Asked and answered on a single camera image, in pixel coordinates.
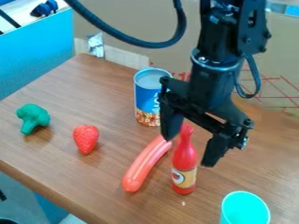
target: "red strawberry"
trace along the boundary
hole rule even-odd
[[[79,150],[84,154],[89,154],[98,142],[100,132],[94,126],[78,126],[73,130],[73,140]]]

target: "popcorn can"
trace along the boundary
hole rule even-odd
[[[160,126],[161,77],[172,77],[160,68],[149,67],[134,75],[134,98],[136,119],[146,126]]]

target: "green broccoli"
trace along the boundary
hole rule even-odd
[[[25,104],[17,110],[17,117],[23,120],[21,132],[30,135],[33,129],[40,126],[48,126],[50,116],[48,112],[36,104]]]

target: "red bottle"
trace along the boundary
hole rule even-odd
[[[198,155],[191,143],[193,131],[192,126],[182,126],[180,140],[173,152],[171,183],[173,190],[179,194],[189,194],[195,189]]]

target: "toy sausage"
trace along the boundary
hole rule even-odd
[[[156,137],[129,167],[122,179],[122,187],[130,193],[138,191],[151,168],[171,146],[172,141],[166,142],[161,135]]]

